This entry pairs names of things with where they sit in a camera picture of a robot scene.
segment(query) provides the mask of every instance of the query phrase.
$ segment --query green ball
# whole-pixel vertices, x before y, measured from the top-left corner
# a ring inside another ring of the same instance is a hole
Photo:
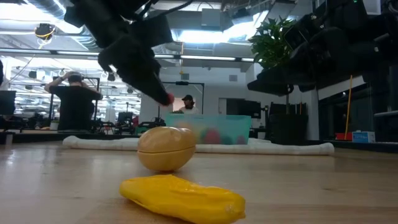
[[[221,143],[225,144],[225,145],[232,145],[233,144],[232,139],[229,136],[223,136],[221,138]]]
[[[203,129],[201,132],[200,132],[200,139],[199,139],[199,143],[200,144],[202,144],[202,143],[204,143],[205,142],[205,138],[206,138],[206,135],[207,135],[207,132],[208,132],[208,128],[205,128],[205,129]]]

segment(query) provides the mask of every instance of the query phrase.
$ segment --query black t-shirt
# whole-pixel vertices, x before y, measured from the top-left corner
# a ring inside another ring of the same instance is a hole
[[[101,94],[80,86],[50,86],[50,92],[61,99],[58,130],[90,130],[92,101]]]

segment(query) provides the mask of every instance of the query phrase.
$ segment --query ceiling light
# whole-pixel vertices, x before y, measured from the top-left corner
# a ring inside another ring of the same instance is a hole
[[[174,55],[155,55],[155,58],[160,58],[160,59],[174,58]]]
[[[242,58],[242,62],[254,62],[254,58]]]
[[[194,56],[194,55],[181,55],[181,59],[235,61],[234,57],[212,57],[212,56]]]
[[[99,88],[116,88],[116,86],[99,86]]]
[[[31,49],[7,49],[0,48],[3,53],[20,53],[20,54],[51,54],[49,50],[31,50]]]
[[[79,55],[79,56],[98,56],[100,53],[98,52],[74,52],[74,51],[57,51],[58,54],[64,55]]]
[[[16,95],[24,96],[51,96],[51,93],[16,93]]]
[[[227,42],[221,31],[184,30],[176,41],[186,43],[221,43]]]

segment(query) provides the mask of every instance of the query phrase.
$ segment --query plastic egg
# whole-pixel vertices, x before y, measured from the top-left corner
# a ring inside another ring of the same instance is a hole
[[[203,140],[205,144],[221,144],[221,136],[217,129],[209,128]]]
[[[142,165],[150,170],[173,171],[184,166],[195,149],[196,140],[191,130],[157,127],[139,138],[137,154]]]

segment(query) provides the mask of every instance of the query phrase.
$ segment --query green leaves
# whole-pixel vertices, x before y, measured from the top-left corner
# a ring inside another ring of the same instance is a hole
[[[291,49],[284,40],[285,32],[294,25],[295,21],[288,21],[279,17],[268,19],[257,28],[258,35],[249,39],[252,43],[254,61],[265,69],[272,68],[289,59]]]

